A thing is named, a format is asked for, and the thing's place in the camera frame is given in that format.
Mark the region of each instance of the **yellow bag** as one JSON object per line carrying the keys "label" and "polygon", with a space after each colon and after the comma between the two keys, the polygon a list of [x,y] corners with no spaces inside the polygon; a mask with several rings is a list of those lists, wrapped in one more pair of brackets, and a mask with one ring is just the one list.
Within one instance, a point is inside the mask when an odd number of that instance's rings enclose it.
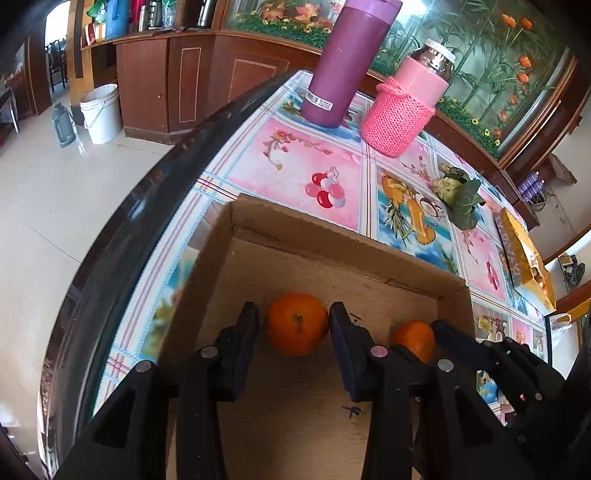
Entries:
{"label": "yellow bag", "polygon": [[556,300],[550,274],[530,236],[510,211],[503,208],[495,214],[513,286],[542,315],[556,311]]}

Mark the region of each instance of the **purple water bottle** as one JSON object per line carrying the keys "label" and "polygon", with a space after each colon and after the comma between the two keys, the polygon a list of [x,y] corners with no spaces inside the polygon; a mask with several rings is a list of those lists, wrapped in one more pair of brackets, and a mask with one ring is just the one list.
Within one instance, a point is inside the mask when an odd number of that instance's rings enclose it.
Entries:
{"label": "purple water bottle", "polygon": [[400,0],[345,2],[306,92],[300,112],[306,120],[340,125],[401,7]]}

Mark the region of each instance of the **pink thermos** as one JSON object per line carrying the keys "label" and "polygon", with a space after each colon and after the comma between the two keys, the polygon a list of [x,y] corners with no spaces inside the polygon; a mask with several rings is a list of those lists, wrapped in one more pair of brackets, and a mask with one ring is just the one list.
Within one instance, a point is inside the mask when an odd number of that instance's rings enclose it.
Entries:
{"label": "pink thermos", "polygon": [[361,123],[363,139],[389,157],[403,153],[435,113],[455,61],[433,40],[406,57],[394,77],[378,85],[378,96]]}

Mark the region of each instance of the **orange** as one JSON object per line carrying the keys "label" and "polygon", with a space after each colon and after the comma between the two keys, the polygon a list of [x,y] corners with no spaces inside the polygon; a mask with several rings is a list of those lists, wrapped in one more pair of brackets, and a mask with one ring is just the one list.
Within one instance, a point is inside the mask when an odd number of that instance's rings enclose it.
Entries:
{"label": "orange", "polygon": [[435,334],[428,323],[412,320],[392,333],[390,345],[404,345],[426,364],[435,353]]}
{"label": "orange", "polygon": [[267,310],[265,334],[283,355],[307,355],[328,331],[329,314],[312,295],[288,293],[276,299]]}

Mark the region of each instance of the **tank background with flowers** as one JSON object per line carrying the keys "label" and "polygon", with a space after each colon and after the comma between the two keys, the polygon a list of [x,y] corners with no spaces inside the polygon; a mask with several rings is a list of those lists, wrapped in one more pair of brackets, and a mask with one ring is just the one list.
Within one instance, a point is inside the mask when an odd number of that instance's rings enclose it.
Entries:
{"label": "tank background with flowers", "polygon": [[[226,28],[323,48],[344,3],[236,0]],[[405,0],[371,68],[393,74],[428,38],[457,57],[438,109],[495,158],[541,107],[569,57],[550,22],[526,0]]]}

